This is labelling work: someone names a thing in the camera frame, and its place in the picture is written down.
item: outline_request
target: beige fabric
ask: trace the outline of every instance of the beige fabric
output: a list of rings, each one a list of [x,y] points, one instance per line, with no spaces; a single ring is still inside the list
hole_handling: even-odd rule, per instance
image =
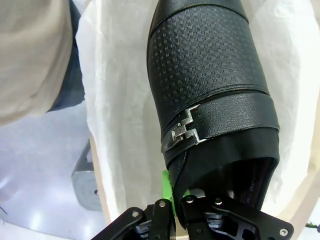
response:
[[[67,0],[1,0],[0,126],[46,113],[72,47]]]
[[[315,18],[317,19],[318,23],[320,24],[320,1],[319,0],[311,0],[311,3],[313,5]]]

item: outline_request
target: green clip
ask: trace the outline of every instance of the green clip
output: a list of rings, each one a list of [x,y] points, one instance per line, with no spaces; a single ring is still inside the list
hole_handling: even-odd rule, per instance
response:
[[[184,197],[188,195],[190,195],[189,190],[185,192]],[[172,186],[170,183],[169,172],[167,170],[164,170],[162,172],[162,198],[168,199],[172,203],[173,214],[176,217],[177,215],[175,209],[175,201],[174,196],[172,194]]]

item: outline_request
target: gray floor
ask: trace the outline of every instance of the gray floor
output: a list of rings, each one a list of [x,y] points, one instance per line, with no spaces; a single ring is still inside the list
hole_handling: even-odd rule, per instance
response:
[[[88,136],[84,104],[0,128],[0,207],[9,223],[75,240],[104,228],[103,214],[81,207],[71,182]]]
[[[9,223],[0,227],[1,240],[68,240],[57,236],[50,236]]]

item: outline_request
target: person's leg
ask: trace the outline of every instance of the person's leg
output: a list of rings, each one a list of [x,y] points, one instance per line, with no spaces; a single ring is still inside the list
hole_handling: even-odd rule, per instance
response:
[[[85,99],[85,90],[82,83],[82,73],[79,62],[79,52],[75,38],[81,15],[74,2],[69,0],[69,3],[73,30],[73,45],[70,61],[64,76],[60,93],[49,112],[76,106],[82,103]]]

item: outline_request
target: screw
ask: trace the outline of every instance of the screw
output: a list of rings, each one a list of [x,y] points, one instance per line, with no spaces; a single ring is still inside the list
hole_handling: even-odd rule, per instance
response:
[[[132,217],[136,218],[136,217],[138,217],[138,216],[139,216],[139,213],[138,213],[137,211],[134,211],[134,212],[132,213]]]
[[[285,228],[282,228],[279,233],[281,236],[285,237],[288,235],[288,230]]]
[[[221,205],[222,204],[222,200],[220,198],[217,198],[215,201],[214,201],[214,204],[215,205]]]
[[[188,196],[185,201],[188,203],[188,204],[192,204],[194,202],[194,198],[192,196]]]
[[[165,203],[164,201],[161,201],[161,202],[159,203],[159,206],[160,206],[161,208],[163,208],[163,207],[166,206],[166,203]]]

